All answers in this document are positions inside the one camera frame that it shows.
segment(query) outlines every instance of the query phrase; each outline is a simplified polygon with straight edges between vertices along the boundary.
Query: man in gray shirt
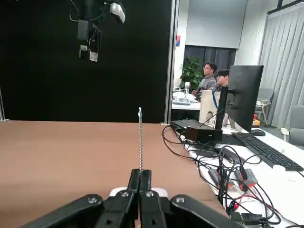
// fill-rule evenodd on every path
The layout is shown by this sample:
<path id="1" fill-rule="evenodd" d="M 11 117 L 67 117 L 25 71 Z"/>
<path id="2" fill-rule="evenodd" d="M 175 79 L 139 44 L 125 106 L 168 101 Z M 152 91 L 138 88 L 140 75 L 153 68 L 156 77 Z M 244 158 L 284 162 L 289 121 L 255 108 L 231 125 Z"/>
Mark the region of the man in gray shirt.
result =
<path id="1" fill-rule="evenodd" d="M 214 85 L 216 84 L 216 79 L 214 77 L 217 65 L 214 63 L 206 63 L 204 67 L 204 77 L 202 81 L 199 83 L 199 87 L 197 91 L 194 91 L 193 95 L 197 95 L 197 93 L 201 92 L 201 90 L 212 90 Z"/>

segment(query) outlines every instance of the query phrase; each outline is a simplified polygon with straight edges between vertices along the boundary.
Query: bottle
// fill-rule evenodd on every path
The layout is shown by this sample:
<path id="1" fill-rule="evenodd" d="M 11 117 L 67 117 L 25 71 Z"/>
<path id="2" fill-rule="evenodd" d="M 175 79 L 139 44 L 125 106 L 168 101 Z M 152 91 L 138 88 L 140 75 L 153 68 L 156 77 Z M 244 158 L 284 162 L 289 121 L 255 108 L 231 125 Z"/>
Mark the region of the bottle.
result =
<path id="1" fill-rule="evenodd" d="M 189 94 L 190 82 L 185 82 L 185 96 Z"/>

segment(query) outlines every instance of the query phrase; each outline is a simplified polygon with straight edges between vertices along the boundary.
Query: chair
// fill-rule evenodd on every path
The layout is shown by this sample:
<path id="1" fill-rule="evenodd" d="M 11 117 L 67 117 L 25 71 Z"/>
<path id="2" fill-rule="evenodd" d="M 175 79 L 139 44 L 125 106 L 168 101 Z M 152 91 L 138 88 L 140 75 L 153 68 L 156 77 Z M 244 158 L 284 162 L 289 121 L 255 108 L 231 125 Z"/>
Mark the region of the chair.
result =
<path id="1" fill-rule="evenodd" d="M 271 105 L 271 100 L 274 95 L 273 89 L 270 88 L 260 88 L 258 91 L 257 101 L 256 101 L 256 110 L 255 112 L 259 114 L 259 119 L 261 114 L 263 114 L 264 121 L 268 125 L 266 117 L 266 107 Z"/>
<path id="2" fill-rule="evenodd" d="M 304 146 L 304 106 L 295 106 L 291 111 L 290 131 L 281 128 L 284 140 L 289 136 L 289 143 Z"/>

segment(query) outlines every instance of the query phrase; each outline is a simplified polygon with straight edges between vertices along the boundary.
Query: desk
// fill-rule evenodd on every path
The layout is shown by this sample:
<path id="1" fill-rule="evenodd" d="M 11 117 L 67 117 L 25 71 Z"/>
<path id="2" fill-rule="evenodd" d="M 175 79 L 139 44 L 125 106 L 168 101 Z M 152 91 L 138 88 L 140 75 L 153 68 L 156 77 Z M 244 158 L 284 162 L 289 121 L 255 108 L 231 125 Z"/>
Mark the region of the desk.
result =
<path id="1" fill-rule="evenodd" d="M 193 163 L 165 147 L 159 124 L 143 125 L 143 167 L 152 186 L 225 214 Z M 178 142 L 171 133 L 166 137 Z M 9 121 L 0 124 L 0 223 L 19 227 L 88 193 L 106 199 L 139 167 L 138 124 Z M 187 155 L 181 145 L 172 148 Z"/>
<path id="2" fill-rule="evenodd" d="M 185 94 L 183 92 L 175 92 L 173 93 L 173 96 L 178 98 L 185 98 Z M 195 97 L 192 94 L 188 94 L 186 98 L 188 98 L 190 101 L 195 100 Z M 200 102 L 191 103 L 190 105 L 172 104 L 171 109 L 200 111 Z"/>
<path id="3" fill-rule="evenodd" d="M 223 132 L 225 134 L 230 134 L 233 130 L 223 128 Z M 266 133 L 266 136 L 258 137 L 263 142 L 273 146 L 278 151 L 284 150 L 284 154 L 300 164 L 304 167 L 304 151 L 269 134 Z M 249 156 L 253 155 L 253 153 L 248 150 L 246 147 L 241 146 L 231 146 L 233 147 L 237 153 L 243 157 L 244 159 L 248 158 Z M 196 154 L 190 152 L 191 157 L 196 157 Z M 206 161 L 213 165 L 219 165 L 218 159 L 210 159 L 204 158 L 202 161 Z M 259 159 L 257 157 L 252 158 L 250 162 L 257 162 Z M 231 164 L 228 163 L 224 159 L 224 164 L 228 167 L 231 167 Z M 303 218 L 303 205 L 304 205 L 304 198 L 302 197 L 302 192 L 304 189 L 304 178 L 297 172 L 285 172 L 285 173 L 275 173 L 271 167 L 269 167 L 266 163 L 261 162 L 258 165 L 250 165 L 245 164 L 245 168 L 250 168 L 254 175 L 256 176 L 258 182 L 269 195 L 270 199 L 272 200 L 274 207 L 284 216 L 282 217 L 282 222 L 279 225 L 272 225 L 278 228 L 285 228 L 286 226 L 293 225 L 290 221 L 286 220 L 289 219 L 291 221 L 297 222 L 298 224 L 304 224 Z M 205 167 L 200 167 L 202 175 L 211 183 L 212 180 L 208 174 L 208 170 Z M 238 187 L 234 191 L 230 191 L 229 194 L 236 198 L 241 196 L 243 192 L 241 192 Z M 243 205 L 248 210 L 252 211 L 253 213 L 263 214 L 265 215 L 264 206 L 258 202 L 246 202 Z M 246 212 L 244 209 L 239 208 L 238 212 Z M 271 221 L 276 221 L 275 216 L 271 219 Z"/>

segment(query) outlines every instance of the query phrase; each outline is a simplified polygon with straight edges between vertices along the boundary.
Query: computer mouse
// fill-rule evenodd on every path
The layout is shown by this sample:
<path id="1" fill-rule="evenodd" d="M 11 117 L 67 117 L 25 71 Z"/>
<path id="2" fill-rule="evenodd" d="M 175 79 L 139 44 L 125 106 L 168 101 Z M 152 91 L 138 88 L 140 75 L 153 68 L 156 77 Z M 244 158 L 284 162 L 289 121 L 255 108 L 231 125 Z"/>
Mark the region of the computer mouse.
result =
<path id="1" fill-rule="evenodd" d="M 265 136 L 266 135 L 266 133 L 260 129 L 251 130 L 251 134 L 253 134 L 254 136 Z"/>

